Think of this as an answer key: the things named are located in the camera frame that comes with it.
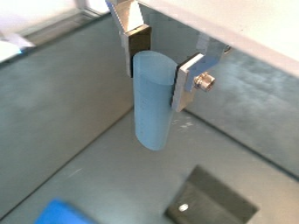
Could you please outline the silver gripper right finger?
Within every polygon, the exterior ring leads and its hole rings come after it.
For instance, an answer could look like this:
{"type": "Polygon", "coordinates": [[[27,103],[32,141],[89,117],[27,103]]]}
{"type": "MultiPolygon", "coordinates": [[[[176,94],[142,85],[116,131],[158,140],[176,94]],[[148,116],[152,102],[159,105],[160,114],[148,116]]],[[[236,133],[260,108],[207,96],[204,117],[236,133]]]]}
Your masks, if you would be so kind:
{"type": "Polygon", "coordinates": [[[208,70],[219,63],[227,45],[200,33],[196,43],[198,52],[178,66],[172,94],[172,109],[180,112],[192,102],[195,91],[210,91],[215,78],[208,70]]]}

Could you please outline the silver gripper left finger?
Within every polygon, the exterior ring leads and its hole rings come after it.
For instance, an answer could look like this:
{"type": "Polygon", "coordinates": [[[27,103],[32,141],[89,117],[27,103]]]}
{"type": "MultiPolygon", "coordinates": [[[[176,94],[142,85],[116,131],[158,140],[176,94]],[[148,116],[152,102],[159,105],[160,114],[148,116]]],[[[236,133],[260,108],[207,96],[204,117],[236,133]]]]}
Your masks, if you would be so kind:
{"type": "Polygon", "coordinates": [[[125,51],[125,71],[134,77],[134,56],[151,49],[152,28],[144,22],[136,0],[107,0],[125,51]]]}

